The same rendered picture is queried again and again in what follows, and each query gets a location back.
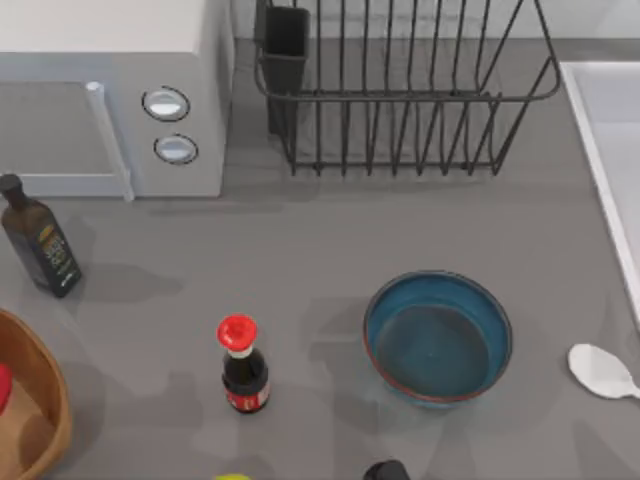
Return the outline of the red capped soy sauce bottle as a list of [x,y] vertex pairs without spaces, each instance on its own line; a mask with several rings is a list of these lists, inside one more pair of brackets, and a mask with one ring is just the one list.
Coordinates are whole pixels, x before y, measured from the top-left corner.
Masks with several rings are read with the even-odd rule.
[[225,317],[216,337],[225,350],[222,383],[228,403],[239,413],[253,414],[268,402],[269,370],[262,352],[255,346],[256,322],[246,314]]

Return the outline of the blue bowl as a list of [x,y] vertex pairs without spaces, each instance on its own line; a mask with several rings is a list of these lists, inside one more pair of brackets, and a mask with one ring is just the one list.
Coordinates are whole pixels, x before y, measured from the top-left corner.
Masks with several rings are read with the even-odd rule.
[[381,286],[363,316],[369,361],[399,397],[452,408],[486,395],[507,370],[513,327],[481,283],[447,270],[403,273]]

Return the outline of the pale microwave oven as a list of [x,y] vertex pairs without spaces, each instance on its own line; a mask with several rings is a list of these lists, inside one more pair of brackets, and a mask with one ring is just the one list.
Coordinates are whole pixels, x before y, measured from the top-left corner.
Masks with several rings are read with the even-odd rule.
[[[0,0],[0,82],[104,84],[135,199],[220,193],[234,60],[230,0]],[[187,96],[184,119],[144,111],[162,86]],[[155,154],[173,134],[197,144],[193,162]]]

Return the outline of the small microwave knob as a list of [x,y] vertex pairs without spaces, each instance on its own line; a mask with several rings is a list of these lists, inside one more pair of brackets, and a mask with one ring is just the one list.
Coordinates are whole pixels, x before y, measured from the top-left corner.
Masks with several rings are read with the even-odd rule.
[[197,144],[187,136],[173,134],[156,139],[155,154],[165,163],[171,165],[186,165],[198,157]]

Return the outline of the black cutlery holder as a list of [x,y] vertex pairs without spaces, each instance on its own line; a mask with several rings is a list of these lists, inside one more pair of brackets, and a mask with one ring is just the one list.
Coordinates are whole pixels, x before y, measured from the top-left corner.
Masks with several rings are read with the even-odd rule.
[[268,131],[282,134],[279,116],[287,101],[302,90],[308,59],[310,12],[297,6],[277,6],[272,0],[256,0],[254,40],[261,53],[261,68],[267,89]]

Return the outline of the large microwave knob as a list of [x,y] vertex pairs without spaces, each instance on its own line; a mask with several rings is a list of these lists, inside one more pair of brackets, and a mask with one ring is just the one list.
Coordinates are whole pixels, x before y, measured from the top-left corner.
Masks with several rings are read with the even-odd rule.
[[169,86],[162,86],[142,95],[142,107],[153,119],[160,122],[178,122],[190,111],[186,95]]

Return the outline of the black round object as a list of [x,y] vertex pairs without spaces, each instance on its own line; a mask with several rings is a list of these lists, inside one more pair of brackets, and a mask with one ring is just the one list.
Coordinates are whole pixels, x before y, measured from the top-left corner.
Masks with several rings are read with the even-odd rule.
[[406,467],[395,459],[376,462],[364,473],[362,480],[411,480]]

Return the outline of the dark olive oil bottle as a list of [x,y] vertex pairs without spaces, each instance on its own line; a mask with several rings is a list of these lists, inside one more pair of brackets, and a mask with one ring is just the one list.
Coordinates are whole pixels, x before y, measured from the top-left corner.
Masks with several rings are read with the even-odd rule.
[[34,284],[64,298],[82,272],[52,210],[29,197],[20,177],[0,175],[0,194],[8,202],[0,224]]

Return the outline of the microwave oven door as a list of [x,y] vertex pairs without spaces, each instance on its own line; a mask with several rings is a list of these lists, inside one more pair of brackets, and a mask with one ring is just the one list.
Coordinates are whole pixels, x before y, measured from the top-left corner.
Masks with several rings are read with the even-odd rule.
[[28,194],[124,199],[89,104],[87,83],[0,82],[0,173],[18,174]]

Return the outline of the white spoon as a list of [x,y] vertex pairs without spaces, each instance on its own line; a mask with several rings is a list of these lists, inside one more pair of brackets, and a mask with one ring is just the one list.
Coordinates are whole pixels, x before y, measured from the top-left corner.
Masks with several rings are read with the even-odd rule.
[[640,400],[640,387],[635,384],[631,372],[610,352],[592,344],[575,344],[569,349],[567,360],[576,380],[594,395],[605,399]]

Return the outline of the wooden bowl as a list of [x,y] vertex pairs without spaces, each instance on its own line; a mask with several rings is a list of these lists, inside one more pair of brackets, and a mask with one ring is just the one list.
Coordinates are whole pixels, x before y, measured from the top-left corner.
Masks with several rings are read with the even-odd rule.
[[13,375],[0,416],[0,480],[41,480],[71,443],[72,415],[64,375],[40,337],[0,309],[0,363]]

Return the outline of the red topped jar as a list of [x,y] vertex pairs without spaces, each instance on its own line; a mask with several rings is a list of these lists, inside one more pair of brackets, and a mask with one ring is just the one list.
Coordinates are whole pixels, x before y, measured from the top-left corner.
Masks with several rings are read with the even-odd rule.
[[13,388],[13,375],[11,369],[0,363],[0,416],[6,409]]

